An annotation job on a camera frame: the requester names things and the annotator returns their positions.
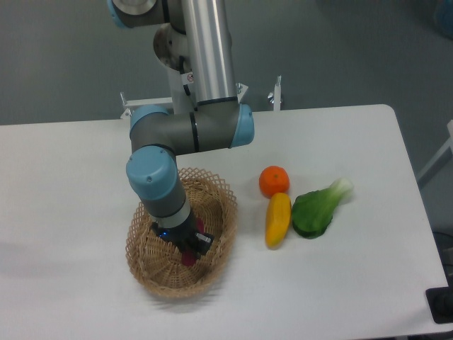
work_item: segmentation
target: yellow fruit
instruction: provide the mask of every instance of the yellow fruit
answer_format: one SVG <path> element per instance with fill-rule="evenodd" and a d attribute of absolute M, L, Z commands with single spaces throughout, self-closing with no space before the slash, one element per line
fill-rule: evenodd
<path fill-rule="evenodd" d="M 277 247 L 285 238 L 291 222 L 291 198 L 286 193 L 276 193 L 270 199 L 266 213 L 266 244 Z"/>

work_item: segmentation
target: orange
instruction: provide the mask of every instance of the orange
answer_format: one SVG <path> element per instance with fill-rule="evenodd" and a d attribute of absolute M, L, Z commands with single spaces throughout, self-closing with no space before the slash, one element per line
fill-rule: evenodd
<path fill-rule="evenodd" d="M 269 166 L 260 175 L 260 189 L 264 196 L 272 197 L 276 193 L 285 193 L 289 189 L 289 176 L 279 166 Z"/>

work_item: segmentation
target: wicker basket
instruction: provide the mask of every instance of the wicker basket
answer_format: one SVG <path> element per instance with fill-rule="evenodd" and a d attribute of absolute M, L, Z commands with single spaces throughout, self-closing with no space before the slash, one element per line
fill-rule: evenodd
<path fill-rule="evenodd" d="M 194 266 L 181 263 L 181 253 L 158 238 L 151 218 L 140 203 L 126 241 L 126 258 L 132 275 L 151 293 L 186 298 L 208 288 L 222 272 L 236 236 L 236 197 L 218 175 L 202 169 L 181 169 L 190 205 L 202 219 L 214 242 Z"/>

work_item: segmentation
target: silver metal tube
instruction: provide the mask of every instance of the silver metal tube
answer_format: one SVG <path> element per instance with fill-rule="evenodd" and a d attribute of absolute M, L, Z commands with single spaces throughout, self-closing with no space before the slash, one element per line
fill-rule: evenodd
<path fill-rule="evenodd" d="M 156 0 L 113 0 L 123 12 L 131 16 L 140 16 L 153 8 Z"/>
<path fill-rule="evenodd" d="M 224 0 L 184 0 L 183 13 L 199 105 L 236 97 Z"/>

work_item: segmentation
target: red object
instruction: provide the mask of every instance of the red object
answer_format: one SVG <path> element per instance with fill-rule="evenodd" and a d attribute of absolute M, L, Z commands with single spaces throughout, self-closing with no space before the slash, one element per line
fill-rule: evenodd
<path fill-rule="evenodd" d="M 200 233 L 205 232 L 205 224 L 200 218 L 197 218 L 197 229 Z M 186 267 L 191 267 L 197 262 L 197 258 L 195 257 L 195 254 L 193 251 L 186 250 L 182 253 L 181 256 L 181 263 L 183 266 Z"/>

